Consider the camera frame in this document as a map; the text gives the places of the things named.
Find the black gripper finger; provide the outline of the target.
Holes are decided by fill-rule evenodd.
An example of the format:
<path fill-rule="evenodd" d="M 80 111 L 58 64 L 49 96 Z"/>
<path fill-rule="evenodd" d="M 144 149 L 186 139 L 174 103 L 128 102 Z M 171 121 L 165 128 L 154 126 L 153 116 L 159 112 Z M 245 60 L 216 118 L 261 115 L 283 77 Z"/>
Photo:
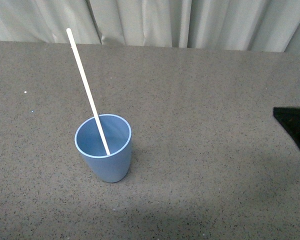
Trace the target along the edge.
<path fill-rule="evenodd" d="M 300 107 L 274 107 L 273 116 L 300 150 Z"/>

